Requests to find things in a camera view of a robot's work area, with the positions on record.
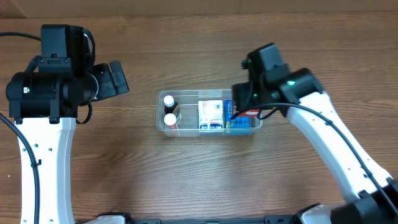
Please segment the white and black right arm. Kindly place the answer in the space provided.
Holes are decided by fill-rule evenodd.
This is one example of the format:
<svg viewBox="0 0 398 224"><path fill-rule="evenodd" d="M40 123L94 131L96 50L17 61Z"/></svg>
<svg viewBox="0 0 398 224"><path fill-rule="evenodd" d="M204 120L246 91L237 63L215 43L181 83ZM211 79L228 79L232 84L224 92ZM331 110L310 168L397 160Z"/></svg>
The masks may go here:
<svg viewBox="0 0 398 224"><path fill-rule="evenodd" d="M361 147L335 111L328 94L306 68L250 73L232 86L235 116L280 110L312 144L334 176L342 205L312 205L292 223L397 223L397 181Z"/></svg>

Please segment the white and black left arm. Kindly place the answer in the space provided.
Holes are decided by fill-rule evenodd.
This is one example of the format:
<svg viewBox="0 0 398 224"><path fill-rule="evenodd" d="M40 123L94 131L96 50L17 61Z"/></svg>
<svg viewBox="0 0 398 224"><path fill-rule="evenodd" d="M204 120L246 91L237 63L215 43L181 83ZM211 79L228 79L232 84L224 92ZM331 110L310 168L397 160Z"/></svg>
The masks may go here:
<svg viewBox="0 0 398 224"><path fill-rule="evenodd" d="M74 223L70 160L78 108L129 91L120 61L73 72L36 57L6 87L21 154L21 223Z"/></svg>

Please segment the white and blue plaster box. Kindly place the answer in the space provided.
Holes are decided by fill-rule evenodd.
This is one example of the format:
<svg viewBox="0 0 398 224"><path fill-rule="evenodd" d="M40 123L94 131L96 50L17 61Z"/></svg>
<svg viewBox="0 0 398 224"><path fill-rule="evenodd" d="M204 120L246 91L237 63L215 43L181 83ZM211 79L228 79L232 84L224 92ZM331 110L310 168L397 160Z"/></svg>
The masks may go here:
<svg viewBox="0 0 398 224"><path fill-rule="evenodd" d="M223 129L223 101L206 100L198 102L199 129Z"/></svg>

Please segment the dark bottle with white cap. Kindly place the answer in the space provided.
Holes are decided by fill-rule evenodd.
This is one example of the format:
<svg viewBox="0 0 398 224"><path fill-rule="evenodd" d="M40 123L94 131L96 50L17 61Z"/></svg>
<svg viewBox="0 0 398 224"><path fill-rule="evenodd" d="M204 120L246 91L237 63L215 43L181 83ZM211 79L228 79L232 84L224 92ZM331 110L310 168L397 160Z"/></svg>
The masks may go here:
<svg viewBox="0 0 398 224"><path fill-rule="evenodd" d="M174 114L176 117L180 115L180 108L174 97L167 95L163 98L165 114Z"/></svg>

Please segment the red Panadol box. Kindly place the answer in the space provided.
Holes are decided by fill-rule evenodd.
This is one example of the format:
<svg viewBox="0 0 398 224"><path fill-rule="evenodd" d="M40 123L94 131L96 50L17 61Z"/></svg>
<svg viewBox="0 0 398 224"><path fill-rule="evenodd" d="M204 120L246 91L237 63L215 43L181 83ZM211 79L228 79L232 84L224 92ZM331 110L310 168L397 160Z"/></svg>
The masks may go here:
<svg viewBox="0 0 398 224"><path fill-rule="evenodd" d="M248 110L239 114L238 117L257 117L259 112L259 109Z"/></svg>

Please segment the blue lozenge box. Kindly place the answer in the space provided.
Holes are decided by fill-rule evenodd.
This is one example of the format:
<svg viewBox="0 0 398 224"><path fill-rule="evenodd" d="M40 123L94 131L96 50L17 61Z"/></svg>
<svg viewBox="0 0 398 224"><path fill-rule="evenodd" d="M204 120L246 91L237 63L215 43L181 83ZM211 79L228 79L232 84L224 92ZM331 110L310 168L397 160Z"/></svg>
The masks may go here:
<svg viewBox="0 0 398 224"><path fill-rule="evenodd" d="M224 125L227 136L251 134L251 122L249 117L237 117L231 119L234 113L232 100L224 100Z"/></svg>

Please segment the orange tube with white cap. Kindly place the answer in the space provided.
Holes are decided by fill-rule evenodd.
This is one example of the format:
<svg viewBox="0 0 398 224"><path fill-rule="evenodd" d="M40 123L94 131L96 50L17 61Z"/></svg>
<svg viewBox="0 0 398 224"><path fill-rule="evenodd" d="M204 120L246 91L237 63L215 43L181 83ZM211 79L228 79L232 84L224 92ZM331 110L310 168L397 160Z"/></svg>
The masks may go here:
<svg viewBox="0 0 398 224"><path fill-rule="evenodd" d="M165 129L173 136L180 136L177 126L177 117L173 113L169 113L164 116L164 124Z"/></svg>

